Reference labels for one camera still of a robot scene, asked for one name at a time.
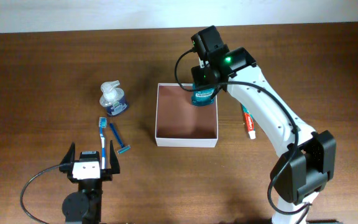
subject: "toothbrush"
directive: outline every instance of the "toothbrush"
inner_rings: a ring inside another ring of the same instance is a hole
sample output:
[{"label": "toothbrush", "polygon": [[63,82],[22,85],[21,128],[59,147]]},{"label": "toothbrush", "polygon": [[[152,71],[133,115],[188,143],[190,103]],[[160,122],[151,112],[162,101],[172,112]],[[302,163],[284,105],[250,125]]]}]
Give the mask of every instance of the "toothbrush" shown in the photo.
[{"label": "toothbrush", "polygon": [[101,169],[106,168],[106,150],[104,148],[105,145],[105,138],[103,136],[103,128],[107,126],[107,119],[104,117],[99,118],[99,133],[100,133],[100,140],[102,142],[102,164]]}]

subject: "hand soap bottle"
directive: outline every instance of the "hand soap bottle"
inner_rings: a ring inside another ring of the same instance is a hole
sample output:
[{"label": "hand soap bottle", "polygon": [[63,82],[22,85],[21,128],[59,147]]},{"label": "hand soap bottle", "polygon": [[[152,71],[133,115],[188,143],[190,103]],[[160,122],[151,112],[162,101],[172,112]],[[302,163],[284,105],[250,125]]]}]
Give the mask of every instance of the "hand soap bottle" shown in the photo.
[{"label": "hand soap bottle", "polygon": [[128,108],[124,90],[117,86],[119,86],[119,81],[105,82],[100,87],[103,96],[99,102],[106,109],[108,116],[117,116]]}]

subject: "product label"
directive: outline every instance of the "product label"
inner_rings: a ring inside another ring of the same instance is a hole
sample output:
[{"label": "product label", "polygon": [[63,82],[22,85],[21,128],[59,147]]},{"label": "product label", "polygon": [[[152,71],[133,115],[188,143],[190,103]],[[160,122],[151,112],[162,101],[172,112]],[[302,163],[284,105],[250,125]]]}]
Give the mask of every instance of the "product label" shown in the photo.
[{"label": "product label", "polygon": [[247,122],[247,129],[248,131],[253,131],[254,130],[254,122],[251,118],[251,116],[247,113],[244,113],[244,117],[246,119],[246,122]]},{"label": "product label", "polygon": [[128,107],[125,96],[123,96],[119,101],[114,102],[111,106],[107,107],[107,114],[110,116],[118,115],[119,113],[126,110]]},{"label": "product label", "polygon": [[211,96],[212,93],[196,93],[196,97],[207,97]]},{"label": "product label", "polygon": [[86,152],[82,152],[83,155],[88,155],[88,154],[96,154],[96,151],[86,151]]}]

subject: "cardboard box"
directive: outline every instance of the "cardboard box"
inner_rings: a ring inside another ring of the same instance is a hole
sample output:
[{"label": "cardboard box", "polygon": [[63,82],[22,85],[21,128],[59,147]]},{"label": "cardboard box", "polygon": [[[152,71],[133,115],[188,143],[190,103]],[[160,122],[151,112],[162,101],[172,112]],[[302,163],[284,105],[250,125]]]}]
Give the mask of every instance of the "cardboard box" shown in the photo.
[{"label": "cardboard box", "polygon": [[218,102],[193,106],[192,92],[176,83],[159,83],[155,114],[157,146],[215,147],[218,141]]}]

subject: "bottle cap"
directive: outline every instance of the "bottle cap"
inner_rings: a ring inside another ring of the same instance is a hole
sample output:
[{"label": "bottle cap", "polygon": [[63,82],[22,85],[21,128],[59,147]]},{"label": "bottle cap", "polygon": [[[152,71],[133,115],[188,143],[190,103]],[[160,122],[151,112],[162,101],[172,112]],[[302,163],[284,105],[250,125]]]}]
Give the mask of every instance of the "bottle cap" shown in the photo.
[{"label": "bottle cap", "polygon": [[249,134],[249,138],[251,138],[251,139],[256,138],[256,132],[255,131],[249,131],[248,134]]}]

